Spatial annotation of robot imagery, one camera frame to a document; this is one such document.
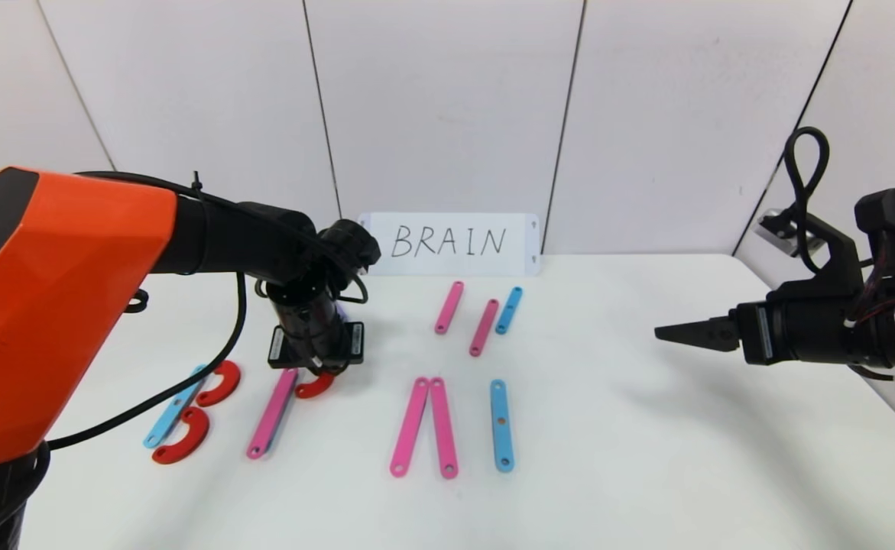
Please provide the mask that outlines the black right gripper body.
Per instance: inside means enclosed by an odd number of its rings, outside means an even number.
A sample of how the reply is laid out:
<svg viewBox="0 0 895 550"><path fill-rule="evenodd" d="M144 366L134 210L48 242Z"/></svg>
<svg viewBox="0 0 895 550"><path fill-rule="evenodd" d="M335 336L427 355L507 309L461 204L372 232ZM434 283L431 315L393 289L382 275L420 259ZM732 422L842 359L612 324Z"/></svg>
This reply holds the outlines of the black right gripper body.
<svg viewBox="0 0 895 550"><path fill-rule="evenodd" d="M851 338L843 319L845 302L832 297L750 302L734 310L745 362L756 365L848 363Z"/></svg>

